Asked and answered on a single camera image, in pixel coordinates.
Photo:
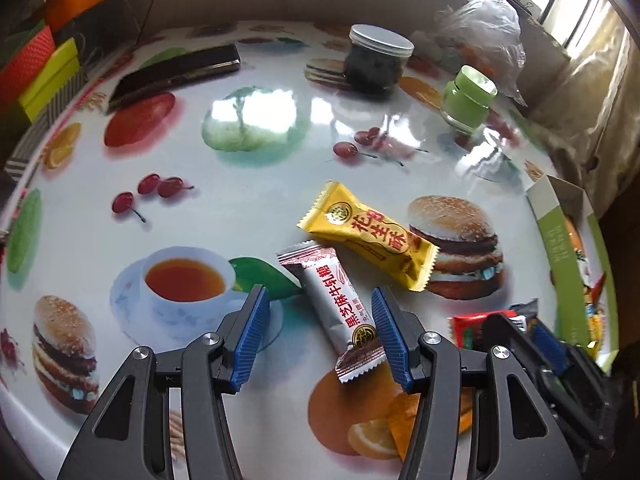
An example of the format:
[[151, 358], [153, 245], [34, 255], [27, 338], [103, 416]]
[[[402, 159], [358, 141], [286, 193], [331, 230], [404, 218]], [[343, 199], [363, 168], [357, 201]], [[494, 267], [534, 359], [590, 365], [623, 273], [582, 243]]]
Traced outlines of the red textured box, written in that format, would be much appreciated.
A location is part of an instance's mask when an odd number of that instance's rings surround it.
[[39, 75], [55, 51], [51, 29], [40, 21], [1, 70], [1, 109], [5, 110]]

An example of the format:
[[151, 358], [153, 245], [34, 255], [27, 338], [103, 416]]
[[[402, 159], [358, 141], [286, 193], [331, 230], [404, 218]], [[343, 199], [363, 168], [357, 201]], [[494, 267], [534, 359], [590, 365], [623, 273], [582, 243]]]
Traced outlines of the yellow peanut candy packet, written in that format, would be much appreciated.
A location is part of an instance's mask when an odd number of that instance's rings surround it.
[[344, 184], [326, 182], [299, 229], [349, 247], [390, 274], [410, 292], [423, 292], [430, 281], [439, 248], [382, 214]]

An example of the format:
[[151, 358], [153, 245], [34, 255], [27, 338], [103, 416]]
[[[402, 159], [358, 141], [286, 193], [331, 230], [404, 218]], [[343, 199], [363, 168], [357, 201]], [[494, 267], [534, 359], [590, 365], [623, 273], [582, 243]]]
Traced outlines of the red snack packet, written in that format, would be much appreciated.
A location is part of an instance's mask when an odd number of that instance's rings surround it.
[[482, 350], [483, 324], [492, 314], [504, 314], [522, 333], [526, 333], [528, 321], [538, 314], [538, 300], [533, 299], [526, 304], [512, 304], [511, 307], [502, 310], [450, 316], [448, 323], [452, 341], [462, 349]]

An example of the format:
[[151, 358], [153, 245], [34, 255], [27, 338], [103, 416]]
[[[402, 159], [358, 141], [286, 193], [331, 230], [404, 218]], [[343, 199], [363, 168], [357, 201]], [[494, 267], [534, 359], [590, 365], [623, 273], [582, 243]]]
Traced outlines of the green white cardboard box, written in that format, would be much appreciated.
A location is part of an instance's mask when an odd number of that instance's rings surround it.
[[556, 295], [556, 336], [578, 344], [606, 372], [620, 350], [617, 298], [599, 222], [582, 188], [543, 176], [526, 191]]

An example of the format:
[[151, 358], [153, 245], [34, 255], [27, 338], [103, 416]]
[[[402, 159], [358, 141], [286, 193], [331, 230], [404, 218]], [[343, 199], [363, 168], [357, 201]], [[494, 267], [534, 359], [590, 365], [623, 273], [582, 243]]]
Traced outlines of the black phone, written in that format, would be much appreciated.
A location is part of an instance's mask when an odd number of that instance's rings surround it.
[[165, 90], [234, 73], [240, 67], [241, 58], [234, 44], [177, 55], [123, 76], [108, 100], [107, 110], [113, 113]]

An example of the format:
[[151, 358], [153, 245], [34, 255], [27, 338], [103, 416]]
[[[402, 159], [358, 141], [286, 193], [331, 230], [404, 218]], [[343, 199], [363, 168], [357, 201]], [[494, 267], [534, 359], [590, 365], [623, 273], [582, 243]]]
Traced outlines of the green cream jar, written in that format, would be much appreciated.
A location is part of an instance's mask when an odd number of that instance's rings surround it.
[[466, 133], [484, 124], [498, 96], [498, 88], [485, 74], [471, 65], [463, 65], [442, 94], [440, 114], [445, 122]]

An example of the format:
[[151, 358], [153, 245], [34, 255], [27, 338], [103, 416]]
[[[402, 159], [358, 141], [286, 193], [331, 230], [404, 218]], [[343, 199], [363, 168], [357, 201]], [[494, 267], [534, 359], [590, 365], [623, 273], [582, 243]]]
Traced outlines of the dark jar white lid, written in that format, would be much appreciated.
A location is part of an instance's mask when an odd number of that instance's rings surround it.
[[393, 92], [413, 55], [414, 44], [397, 32], [369, 24], [353, 24], [348, 38], [346, 81], [367, 94]]

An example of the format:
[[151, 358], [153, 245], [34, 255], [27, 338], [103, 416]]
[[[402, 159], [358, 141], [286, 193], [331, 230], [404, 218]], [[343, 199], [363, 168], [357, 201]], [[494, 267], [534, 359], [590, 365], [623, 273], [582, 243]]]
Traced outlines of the beige patterned curtain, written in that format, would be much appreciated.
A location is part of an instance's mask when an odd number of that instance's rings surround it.
[[613, 8], [530, 110], [528, 131], [601, 218], [639, 173], [639, 47]]

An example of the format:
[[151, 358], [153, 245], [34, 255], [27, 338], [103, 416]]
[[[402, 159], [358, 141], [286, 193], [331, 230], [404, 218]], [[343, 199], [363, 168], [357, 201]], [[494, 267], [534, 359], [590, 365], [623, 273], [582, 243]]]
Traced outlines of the clear plastic bag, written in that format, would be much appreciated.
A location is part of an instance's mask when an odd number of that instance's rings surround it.
[[457, 9], [438, 11], [433, 27], [410, 35], [414, 54], [449, 73], [469, 65], [499, 92], [520, 105], [518, 77], [526, 63], [518, 12], [506, 0], [461, 0]]

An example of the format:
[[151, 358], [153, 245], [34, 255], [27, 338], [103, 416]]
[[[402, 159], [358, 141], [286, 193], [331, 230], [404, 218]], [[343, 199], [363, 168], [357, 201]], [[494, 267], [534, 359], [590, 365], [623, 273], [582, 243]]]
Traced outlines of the yellow green box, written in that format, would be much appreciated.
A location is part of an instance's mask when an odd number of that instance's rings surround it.
[[23, 122], [33, 122], [44, 107], [80, 71], [78, 47], [67, 39], [51, 55], [43, 70], [17, 99], [18, 115]]

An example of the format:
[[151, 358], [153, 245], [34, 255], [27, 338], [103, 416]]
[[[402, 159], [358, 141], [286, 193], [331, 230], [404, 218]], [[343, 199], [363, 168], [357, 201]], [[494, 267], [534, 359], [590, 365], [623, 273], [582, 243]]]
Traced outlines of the white brown nougat candy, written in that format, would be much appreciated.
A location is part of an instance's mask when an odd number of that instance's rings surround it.
[[314, 307], [337, 354], [337, 379], [344, 384], [373, 370], [386, 360], [372, 315], [350, 281], [334, 248], [314, 240], [277, 254]]

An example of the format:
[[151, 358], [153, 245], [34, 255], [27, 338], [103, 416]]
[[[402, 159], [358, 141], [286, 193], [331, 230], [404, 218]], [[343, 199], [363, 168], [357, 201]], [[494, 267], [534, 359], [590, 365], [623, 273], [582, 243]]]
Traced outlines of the striped grey box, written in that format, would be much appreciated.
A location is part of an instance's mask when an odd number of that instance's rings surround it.
[[48, 112], [41, 112], [35, 121], [17, 138], [17, 144], [4, 163], [3, 174], [17, 183], [25, 173], [29, 162], [38, 153], [38, 146], [50, 128]]

